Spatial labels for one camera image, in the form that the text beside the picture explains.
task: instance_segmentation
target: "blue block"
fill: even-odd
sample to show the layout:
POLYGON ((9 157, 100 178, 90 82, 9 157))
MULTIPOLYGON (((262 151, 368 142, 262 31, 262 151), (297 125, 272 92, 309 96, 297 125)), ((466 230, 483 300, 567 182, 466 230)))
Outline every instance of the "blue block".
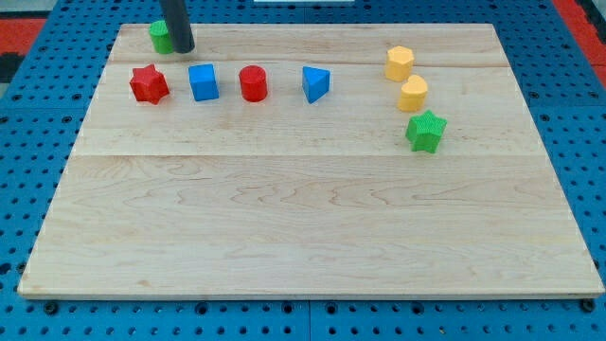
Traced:
POLYGON ((215 80, 215 68, 212 64, 189 67, 189 85, 196 101, 218 99, 219 88, 215 80))
POLYGON ((319 100, 330 89, 330 71, 303 66, 303 91, 311 104, 319 100))

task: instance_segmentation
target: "blue pegboard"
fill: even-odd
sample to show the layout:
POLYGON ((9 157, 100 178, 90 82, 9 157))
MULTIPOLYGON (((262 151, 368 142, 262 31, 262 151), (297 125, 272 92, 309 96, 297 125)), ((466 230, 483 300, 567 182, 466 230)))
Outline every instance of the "blue pegboard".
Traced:
MULTIPOLYGON (((194 23, 493 23, 599 273, 606 276, 606 95, 552 4, 187 1, 194 23)), ((119 25, 155 0, 60 0, 0 102, 0 340, 606 339, 606 300, 47 302, 15 290, 119 25)))

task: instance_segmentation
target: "wooden board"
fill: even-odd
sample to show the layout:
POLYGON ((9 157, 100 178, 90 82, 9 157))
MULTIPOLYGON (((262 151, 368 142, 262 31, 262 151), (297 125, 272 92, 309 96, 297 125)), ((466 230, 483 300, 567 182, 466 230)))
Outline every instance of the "wooden board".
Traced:
POLYGON ((194 26, 157 55, 125 25, 19 286, 27 298, 589 297, 604 288, 490 25, 194 26), (412 153, 385 51, 415 50, 449 120, 412 153), (170 97, 137 103, 155 63, 170 97), (195 102, 187 67, 214 63, 195 102), (241 96, 250 63, 269 74, 241 96), (301 67, 332 72, 309 105, 301 67))

